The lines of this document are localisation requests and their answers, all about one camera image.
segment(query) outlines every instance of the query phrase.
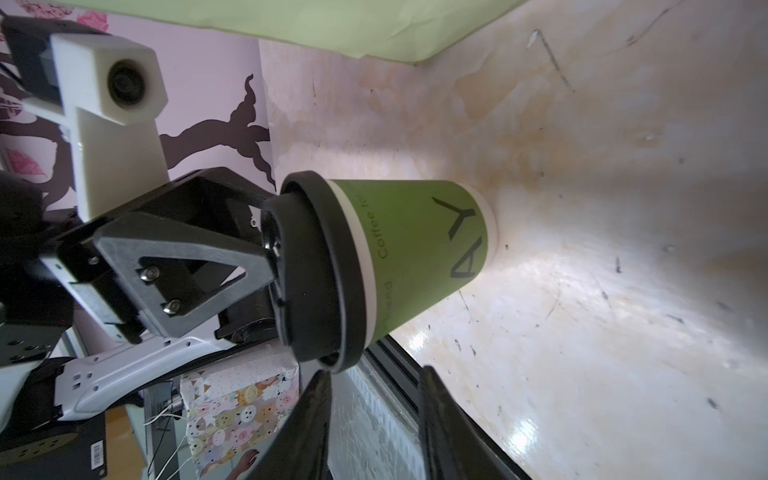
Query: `green coffee cup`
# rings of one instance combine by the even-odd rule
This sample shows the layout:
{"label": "green coffee cup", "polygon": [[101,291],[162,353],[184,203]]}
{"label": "green coffee cup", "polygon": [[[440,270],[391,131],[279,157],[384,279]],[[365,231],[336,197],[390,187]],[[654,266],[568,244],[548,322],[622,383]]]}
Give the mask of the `green coffee cup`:
{"label": "green coffee cup", "polygon": [[496,251],[488,203],[449,181],[297,172],[261,215],[280,340],[334,372],[471,282]]}
{"label": "green coffee cup", "polygon": [[328,180],[352,231],[366,293],[366,346],[471,282],[490,264],[485,198],[440,180]]}

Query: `white wire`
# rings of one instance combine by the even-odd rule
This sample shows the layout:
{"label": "white wire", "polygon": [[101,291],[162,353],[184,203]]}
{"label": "white wire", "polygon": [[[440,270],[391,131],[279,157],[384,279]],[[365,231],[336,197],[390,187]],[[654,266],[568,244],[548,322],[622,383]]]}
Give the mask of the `white wire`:
{"label": "white wire", "polygon": [[144,423],[144,426],[151,425],[151,424],[155,423],[157,421],[157,419],[159,419],[160,417],[174,417],[175,419],[182,419],[183,418],[183,416],[181,416],[181,415],[174,415],[173,413],[166,414],[165,412],[167,412],[169,409],[170,409],[170,405],[165,407],[162,412],[160,412],[157,415],[155,415],[154,417],[152,417],[152,420],[149,420],[148,422]]}
{"label": "white wire", "polygon": [[179,465],[179,468],[177,468],[175,472],[173,472],[173,473],[171,473],[170,475],[168,475],[168,478],[173,478],[173,477],[174,477],[174,475],[176,475],[178,472],[180,472],[180,471],[181,471],[181,467],[183,467],[184,465],[186,465],[186,463],[187,463],[187,462],[189,462],[191,459],[192,459],[192,457],[190,457],[190,458],[187,458],[186,460],[184,460],[184,461],[181,463],[181,465]]}
{"label": "white wire", "polygon": [[160,476],[161,476],[161,475],[163,475],[163,472],[165,472],[165,469],[166,469],[166,468],[168,467],[168,465],[170,464],[170,461],[174,459],[174,457],[176,456],[176,453],[179,451],[179,449],[181,448],[181,446],[182,446],[182,444],[184,443],[184,441],[185,441],[185,440],[187,440],[187,438],[186,438],[186,437],[182,438],[182,439],[181,439],[181,442],[179,442],[179,445],[176,445],[176,449],[174,450],[174,452],[173,452],[173,453],[171,453],[171,454],[170,454],[170,457],[168,457],[168,461],[167,461],[167,462],[165,462],[165,465],[163,465],[163,468],[161,468],[161,470],[160,470],[160,473],[158,473],[157,475],[155,475],[155,476],[154,476],[156,480],[157,480],[158,478],[160,478]]}

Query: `wooden surface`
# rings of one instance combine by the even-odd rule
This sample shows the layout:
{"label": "wooden surface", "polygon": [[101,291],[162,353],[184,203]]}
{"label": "wooden surface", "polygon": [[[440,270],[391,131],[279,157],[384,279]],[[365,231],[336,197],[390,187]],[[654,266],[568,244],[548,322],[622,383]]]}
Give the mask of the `wooden surface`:
{"label": "wooden surface", "polygon": [[533,478],[768,478],[768,4],[530,0],[423,65],[261,43],[278,184],[471,184],[395,331]]}
{"label": "wooden surface", "polygon": [[125,407],[107,410],[105,421],[108,474],[104,480],[138,480],[146,465]]}

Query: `camera lens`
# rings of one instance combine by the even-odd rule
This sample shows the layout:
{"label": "camera lens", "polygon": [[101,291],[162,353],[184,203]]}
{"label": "camera lens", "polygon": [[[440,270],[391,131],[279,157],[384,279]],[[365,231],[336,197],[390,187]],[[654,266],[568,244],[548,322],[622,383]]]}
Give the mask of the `camera lens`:
{"label": "camera lens", "polygon": [[144,76],[129,61],[121,60],[112,65],[108,77],[109,94],[122,107],[136,105],[144,98],[147,88]]}

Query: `patterned wrapping paper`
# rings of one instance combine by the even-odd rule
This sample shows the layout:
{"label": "patterned wrapping paper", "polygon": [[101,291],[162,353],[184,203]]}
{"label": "patterned wrapping paper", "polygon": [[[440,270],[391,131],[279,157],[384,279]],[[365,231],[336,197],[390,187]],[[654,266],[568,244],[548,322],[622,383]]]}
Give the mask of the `patterned wrapping paper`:
{"label": "patterned wrapping paper", "polygon": [[299,366],[267,343],[181,377],[198,478],[277,432],[299,398]]}

